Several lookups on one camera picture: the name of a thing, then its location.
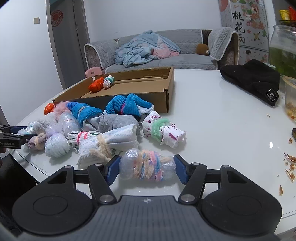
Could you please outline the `white fluffy bundle teal band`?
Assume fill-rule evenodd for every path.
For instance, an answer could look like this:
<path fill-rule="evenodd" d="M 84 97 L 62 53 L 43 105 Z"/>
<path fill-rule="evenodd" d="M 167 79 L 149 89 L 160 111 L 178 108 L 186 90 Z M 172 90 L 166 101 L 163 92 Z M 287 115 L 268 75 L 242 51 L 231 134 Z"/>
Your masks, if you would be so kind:
<path fill-rule="evenodd" d="M 18 131 L 18 135 L 39 135 L 40 133 L 46 133 L 46 130 L 39 121 L 32 121 L 26 128 Z"/>

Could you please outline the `white towel bundle beige tie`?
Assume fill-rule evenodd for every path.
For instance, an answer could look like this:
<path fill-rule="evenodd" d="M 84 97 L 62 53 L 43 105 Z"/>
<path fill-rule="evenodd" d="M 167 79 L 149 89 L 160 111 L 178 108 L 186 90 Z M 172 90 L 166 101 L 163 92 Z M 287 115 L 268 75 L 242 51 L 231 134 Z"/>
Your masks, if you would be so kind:
<path fill-rule="evenodd" d="M 137 125 L 132 123 L 97 135 L 85 135 L 79 140 L 77 169 L 93 164 L 106 164 L 119 152 L 138 147 Z"/>

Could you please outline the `lilac knit sock bundle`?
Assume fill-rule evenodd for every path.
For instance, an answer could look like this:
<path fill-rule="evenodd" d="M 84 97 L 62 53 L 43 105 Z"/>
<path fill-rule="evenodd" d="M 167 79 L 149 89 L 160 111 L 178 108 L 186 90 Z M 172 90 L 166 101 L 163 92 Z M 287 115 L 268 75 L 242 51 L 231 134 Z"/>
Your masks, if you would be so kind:
<path fill-rule="evenodd" d="M 45 148 L 47 141 L 47 134 L 40 133 L 37 136 L 33 136 L 28 142 L 28 148 L 34 151 L 41 151 Z"/>

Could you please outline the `plastic bundle with pastel scrunchie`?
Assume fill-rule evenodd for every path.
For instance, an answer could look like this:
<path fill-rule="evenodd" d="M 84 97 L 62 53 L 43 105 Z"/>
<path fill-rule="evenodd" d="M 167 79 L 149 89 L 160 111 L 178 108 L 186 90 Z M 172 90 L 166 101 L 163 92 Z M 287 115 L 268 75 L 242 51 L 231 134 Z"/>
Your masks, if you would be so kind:
<path fill-rule="evenodd" d="M 170 180 L 176 172 L 172 156 L 163 156 L 156 151 L 129 149 L 119 162 L 119 176 L 123 180 L 161 182 Z"/>

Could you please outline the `white striped sock bundle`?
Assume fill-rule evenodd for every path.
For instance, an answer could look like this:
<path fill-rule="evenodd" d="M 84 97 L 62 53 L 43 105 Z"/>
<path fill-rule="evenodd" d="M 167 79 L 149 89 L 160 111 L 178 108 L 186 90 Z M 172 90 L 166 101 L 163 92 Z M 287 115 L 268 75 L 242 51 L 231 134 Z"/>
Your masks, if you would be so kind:
<path fill-rule="evenodd" d="M 69 134 L 66 137 L 66 140 L 69 144 L 69 146 L 75 151 L 78 152 L 80 142 L 83 140 L 86 140 L 88 138 L 96 137 L 99 135 L 99 132 L 97 131 L 89 131 L 89 132 L 69 132 Z"/>

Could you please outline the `white mesh bundle lilac scrunchie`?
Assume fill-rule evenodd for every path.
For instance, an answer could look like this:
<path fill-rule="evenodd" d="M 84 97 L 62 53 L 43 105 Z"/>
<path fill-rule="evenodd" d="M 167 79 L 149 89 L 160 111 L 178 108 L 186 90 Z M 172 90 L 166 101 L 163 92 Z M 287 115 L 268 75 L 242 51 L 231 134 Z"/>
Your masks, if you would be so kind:
<path fill-rule="evenodd" d="M 47 140 L 45 142 L 45 154 L 50 158 L 59 158 L 70 152 L 62 126 L 59 124 L 46 127 Z"/>

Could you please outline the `orange plastic bundle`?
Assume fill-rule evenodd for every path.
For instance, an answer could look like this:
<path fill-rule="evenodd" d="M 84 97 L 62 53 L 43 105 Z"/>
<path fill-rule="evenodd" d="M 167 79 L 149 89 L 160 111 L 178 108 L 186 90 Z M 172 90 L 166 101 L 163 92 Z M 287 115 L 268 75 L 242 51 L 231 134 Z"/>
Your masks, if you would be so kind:
<path fill-rule="evenodd" d="M 88 86 L 88 89 L 92 93 L 97 93 L 104 88 L 103 83 L 104 77 L 100 77 L 98 79 L 95 79 L 93 83 Z"/>
<path fill-rule="evenodd" d="M 53 113 L 55 109 L 55 104 L 49 103 L 44 108 L 44 115 L 47 115 L 49 113 Z"/>

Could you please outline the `grey sock bundle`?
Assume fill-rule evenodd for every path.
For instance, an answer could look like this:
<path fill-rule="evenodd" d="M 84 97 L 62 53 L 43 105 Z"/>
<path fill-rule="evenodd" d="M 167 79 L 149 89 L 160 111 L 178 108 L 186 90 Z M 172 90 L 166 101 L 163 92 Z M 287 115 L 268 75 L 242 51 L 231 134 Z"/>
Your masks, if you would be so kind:
<path fill-rule="evenodd" d="M 136 134 L 140 135 L 140 126 L 138 121 L 132 115 L 120 115 L 120 114 L 103 114 L 100 118 L 98 124 L 98 131 L 100 133 L 105 133 L 116 128 L 121 128 L 123 126 L 128 126 L 130 124 L 135 124 Z"/>

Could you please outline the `white pink-print bundle green scrunchie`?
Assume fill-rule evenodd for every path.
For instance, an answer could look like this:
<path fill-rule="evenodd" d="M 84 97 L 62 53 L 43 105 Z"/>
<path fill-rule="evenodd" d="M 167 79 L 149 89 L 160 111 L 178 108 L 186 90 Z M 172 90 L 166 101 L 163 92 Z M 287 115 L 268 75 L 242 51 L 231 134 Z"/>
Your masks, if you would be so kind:
<path fill-rule="evenodd" d="M 162 118 L 156 111 L 149 113 L 142 122 L 142 132 L 160 145 L 175 149 L 186 138 L 186 132 L 179 129 L 167 118 Z"/>

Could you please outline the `blue sock bundle beige stripes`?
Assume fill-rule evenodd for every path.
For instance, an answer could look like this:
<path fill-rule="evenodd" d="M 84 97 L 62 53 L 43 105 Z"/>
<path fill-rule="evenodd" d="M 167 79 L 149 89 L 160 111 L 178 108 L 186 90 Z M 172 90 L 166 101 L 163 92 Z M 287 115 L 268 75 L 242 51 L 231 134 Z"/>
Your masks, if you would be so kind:
<path fill-rule="evenodd" d="M 76 101 L 67 104 L 72 115 L 78 120 L 79 126 L 83 131 L 97 131 L 103 111 L 99 108 Z"/>

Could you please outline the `clear bubble wrap bundle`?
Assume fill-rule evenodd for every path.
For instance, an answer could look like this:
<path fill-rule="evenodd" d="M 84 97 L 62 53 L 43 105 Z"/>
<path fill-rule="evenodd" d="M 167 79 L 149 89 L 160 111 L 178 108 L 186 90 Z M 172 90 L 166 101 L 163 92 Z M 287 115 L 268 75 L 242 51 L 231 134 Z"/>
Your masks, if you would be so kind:
<path fill-rule="evenodd" d="M 74 118 L 70 111 L 64 111 L 59 116 L 59 124 L 62 126 L 62 133 L 65 137 L 68 137 L 70 132 L 79 132 L 80 126 L 78 120 Z"/>

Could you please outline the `blue sock bundle dark band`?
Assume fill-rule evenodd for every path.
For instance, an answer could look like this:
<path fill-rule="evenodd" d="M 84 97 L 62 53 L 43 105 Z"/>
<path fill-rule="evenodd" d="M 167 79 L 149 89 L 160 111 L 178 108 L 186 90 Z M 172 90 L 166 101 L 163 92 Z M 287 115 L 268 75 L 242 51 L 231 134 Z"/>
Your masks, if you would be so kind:
<path fill-rule="evenodd" d="M 132 115 L 138 122 L 142 116 L 154 111 L 154 105 L 135 94 L 116 95 L 106 106 L 104 114 Z"/>

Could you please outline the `white fluffy sock bundle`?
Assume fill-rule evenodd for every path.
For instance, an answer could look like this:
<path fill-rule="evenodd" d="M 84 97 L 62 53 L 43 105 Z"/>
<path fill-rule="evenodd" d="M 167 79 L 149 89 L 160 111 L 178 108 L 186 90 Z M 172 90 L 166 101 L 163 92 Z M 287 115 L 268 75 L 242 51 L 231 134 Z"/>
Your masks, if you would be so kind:
<path fill-rule="evenodd" d="M 55 113 L 49 113 L 35 121 L 39 121 L 43 127 L 46 129 L 49 125 L 54 125 L 57 123 Z"/>

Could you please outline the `white green sock bundle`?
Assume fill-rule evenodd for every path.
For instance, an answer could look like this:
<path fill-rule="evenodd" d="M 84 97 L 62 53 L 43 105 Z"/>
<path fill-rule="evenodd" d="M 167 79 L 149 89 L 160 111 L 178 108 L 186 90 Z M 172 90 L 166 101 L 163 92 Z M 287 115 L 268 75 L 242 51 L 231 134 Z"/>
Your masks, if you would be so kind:
<path fill-rule="evenodd" d="M 110 88 L 114 84 L 114 77 L 111 75 L 108 75 L 107 77 L 104 78 L 103 81 L 103 87 L 105 89 Z"/>

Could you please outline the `light blue blanket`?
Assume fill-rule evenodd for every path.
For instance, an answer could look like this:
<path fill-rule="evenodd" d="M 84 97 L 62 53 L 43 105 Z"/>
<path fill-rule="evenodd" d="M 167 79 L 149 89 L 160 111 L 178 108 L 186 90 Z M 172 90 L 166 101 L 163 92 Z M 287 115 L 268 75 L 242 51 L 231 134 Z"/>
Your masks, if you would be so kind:
<path fill-rule="evenodd" d="M 167 45 L 172 51 L 181 52 L 181 49 L 171 40 L 151 30 L 139 34 L 123 44 L 115 51 L 114 62 L 125 68 L 149 63 L 160 58 L 154 56 L 155 47 Z"/>

